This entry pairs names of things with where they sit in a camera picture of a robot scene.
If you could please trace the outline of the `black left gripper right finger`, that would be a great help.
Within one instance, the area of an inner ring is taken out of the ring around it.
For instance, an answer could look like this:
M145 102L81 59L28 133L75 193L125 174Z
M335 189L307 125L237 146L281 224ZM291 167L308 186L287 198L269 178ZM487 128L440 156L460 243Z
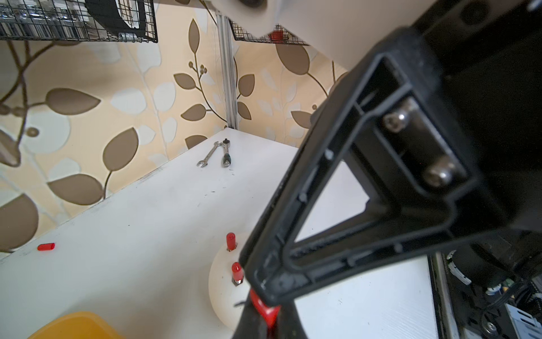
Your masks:
M307 339L295 302L281 306L275 322L275 338Z

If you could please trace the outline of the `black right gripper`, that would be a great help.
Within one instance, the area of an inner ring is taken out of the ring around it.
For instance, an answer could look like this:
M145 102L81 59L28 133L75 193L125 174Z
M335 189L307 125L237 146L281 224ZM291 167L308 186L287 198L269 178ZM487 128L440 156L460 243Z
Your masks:
M339 81L240 256L272 307L353 275L475 240L541 231L541 3L432 1ZM296 237L337 167L364 211ZM492 190L488 187L486 177Z

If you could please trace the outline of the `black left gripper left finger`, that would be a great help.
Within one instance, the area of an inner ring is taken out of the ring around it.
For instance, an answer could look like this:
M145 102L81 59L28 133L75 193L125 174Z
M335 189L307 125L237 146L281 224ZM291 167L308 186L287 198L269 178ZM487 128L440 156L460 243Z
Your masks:
M270 335L264 320L258 315L251 302L244 303L239 324L232 336L233 339L267 339Z

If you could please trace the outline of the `white dome with screws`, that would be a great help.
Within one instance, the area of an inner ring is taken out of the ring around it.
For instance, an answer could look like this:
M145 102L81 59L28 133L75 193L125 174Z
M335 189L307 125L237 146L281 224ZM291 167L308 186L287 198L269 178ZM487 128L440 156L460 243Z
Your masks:
M239 260L240 252L248 239L248 232L236 234L237 248L227 250L227 244L222 244L210 267L208 292L210 302L217 318L230 330L235 331L243 312L243 306L250 290L250 284L244 278L236 285L233 280L232 265Z

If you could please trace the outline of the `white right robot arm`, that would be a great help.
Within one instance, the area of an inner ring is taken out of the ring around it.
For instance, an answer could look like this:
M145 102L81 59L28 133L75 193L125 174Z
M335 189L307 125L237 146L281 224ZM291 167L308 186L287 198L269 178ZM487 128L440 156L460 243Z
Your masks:
M434 1L316 110L240 254L235 338L305 338L294 300L420 255L439 335L519 338L540 304L541 3Z

